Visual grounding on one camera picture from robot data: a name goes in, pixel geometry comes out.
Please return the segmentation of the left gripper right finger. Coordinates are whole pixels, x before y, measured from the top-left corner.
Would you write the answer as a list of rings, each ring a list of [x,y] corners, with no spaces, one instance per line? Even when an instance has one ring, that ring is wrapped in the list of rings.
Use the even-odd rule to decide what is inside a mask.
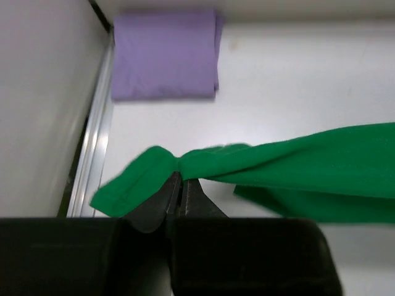
[[[183,183],[179,217],[227,218],[226,214],[205,195],[198,179]]]

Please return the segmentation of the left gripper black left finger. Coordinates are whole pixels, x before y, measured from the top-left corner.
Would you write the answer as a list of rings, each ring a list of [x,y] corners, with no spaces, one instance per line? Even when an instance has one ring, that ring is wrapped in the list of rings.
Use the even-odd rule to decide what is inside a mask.
[[[173,172],[151,197],[127,213],[123,219],[136,231],[152,233],[174,215],[181,191],[181,174]]]

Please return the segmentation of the green t shirt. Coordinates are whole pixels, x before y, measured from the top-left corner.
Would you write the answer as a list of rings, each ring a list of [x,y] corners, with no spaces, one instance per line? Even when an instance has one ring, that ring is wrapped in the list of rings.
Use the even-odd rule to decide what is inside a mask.
[[[394,223],[394,124],[350,126],[258,146],[230,144],[181,157],[152,146],[99,188],[90,205],[120,217],[173,173],[233,184],[236,195],[287,217]]]

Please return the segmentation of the purple t shirt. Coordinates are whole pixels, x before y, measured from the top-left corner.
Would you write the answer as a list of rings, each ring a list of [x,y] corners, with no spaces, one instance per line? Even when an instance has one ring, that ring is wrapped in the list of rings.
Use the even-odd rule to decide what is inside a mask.
[[[213,99],[224,22],[215,9],[119,15],[112,99]]]

